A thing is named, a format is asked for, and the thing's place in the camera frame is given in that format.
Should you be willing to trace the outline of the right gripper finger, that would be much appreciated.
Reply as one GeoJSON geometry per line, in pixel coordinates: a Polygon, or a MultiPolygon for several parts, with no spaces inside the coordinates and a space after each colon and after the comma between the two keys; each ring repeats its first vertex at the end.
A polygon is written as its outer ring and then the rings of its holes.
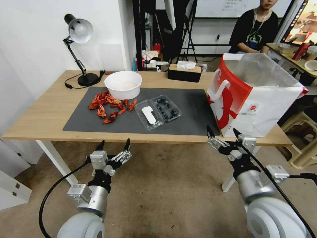
{"type": "Polygon", "coordinates": [[[236,147],[244,148],[245,147],[245,135],[239,132],[237,129],[233,128],[233,132],[236,136],[236,141],[234,142],[234,145],[236,147]]]}
{"type": "Polygon", "coordinates": [[[220,154],[229,155],[229,144],[221,139],[215,137],[211,127],[209,125],[206,126],[207,129],[207,143],[217,150],[220,154]]]}

